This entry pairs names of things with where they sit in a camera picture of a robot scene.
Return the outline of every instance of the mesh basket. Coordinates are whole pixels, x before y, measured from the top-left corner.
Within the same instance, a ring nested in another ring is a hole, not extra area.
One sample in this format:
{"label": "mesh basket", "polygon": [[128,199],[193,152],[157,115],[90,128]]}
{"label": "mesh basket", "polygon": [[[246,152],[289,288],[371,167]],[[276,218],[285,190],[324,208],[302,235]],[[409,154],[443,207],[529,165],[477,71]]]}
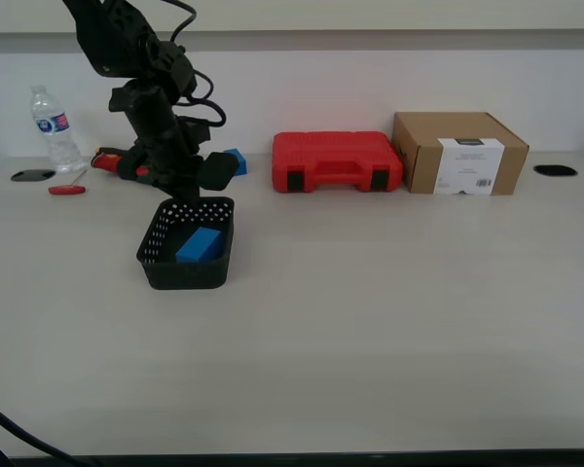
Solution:
{"label": "mesh basket", "polygon": [[[177,263],[175,253],[199,227],[223,234],[223,254],[208,263]],[[201,198],[197,206],[168,199],[158,208],[136,259],[154,289],[214,289],[227,280],[233,237],[232,199]]]}

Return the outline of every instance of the cardboard box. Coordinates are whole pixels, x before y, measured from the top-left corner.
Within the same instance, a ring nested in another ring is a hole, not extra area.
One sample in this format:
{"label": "cardboard box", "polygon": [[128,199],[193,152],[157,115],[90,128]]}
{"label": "cardboard box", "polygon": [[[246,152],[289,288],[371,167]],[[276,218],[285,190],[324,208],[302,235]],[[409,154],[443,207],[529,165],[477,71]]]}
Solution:
{"label": "cardboard box", "polygon": [[484,112],[397,113],[393,144],[411,193],[512,195],[529,146]]}

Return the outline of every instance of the bottle label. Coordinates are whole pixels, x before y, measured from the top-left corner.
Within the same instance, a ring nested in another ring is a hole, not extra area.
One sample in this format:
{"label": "bottle label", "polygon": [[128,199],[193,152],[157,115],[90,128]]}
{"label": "bottle label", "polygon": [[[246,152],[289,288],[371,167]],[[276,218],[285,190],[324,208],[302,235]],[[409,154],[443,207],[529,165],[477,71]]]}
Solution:
{"label": "bottle label", "polygon": [[60,114],[50,119],[37,120],[37,126],[43,133],[60,133],[69,128],[69,122],[65,114]]}

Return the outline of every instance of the blue block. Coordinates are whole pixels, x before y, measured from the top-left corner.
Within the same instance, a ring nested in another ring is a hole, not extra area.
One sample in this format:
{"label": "blue block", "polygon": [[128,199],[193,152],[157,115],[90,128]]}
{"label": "blue block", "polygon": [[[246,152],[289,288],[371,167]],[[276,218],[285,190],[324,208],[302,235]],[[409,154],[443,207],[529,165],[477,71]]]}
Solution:
{"label": "blue block", "polygon": [[206,263],[223,254],[223,234],[213,229],[199,227],[177,253],[178,263]]}
{"label": "blue block", "polygon": [[246,175],[246,160],[244,159],[244,156],[240,153],[240,151],[238,149],[228,149],[227,151],[223,152],[227,154],[233,154],[234,156],[236,156],[236,159],[240,164],[240,167],[237,168],[236,175],[234,176],[238,177],[239,175]]}

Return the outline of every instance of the brown box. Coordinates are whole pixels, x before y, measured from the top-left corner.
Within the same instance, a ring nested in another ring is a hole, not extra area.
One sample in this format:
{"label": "brown box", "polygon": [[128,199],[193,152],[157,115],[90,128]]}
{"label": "brown box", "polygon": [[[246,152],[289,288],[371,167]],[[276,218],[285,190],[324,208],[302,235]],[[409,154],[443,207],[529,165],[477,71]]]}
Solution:
{"label": "brown box", "polygon": [[504,145],[492,195],[512,195],[529,146],[485,112],[401,112],[396,114],[393,144],[405,165],[411,193],[433,194],[444,145],[439,138],[493,138]]}

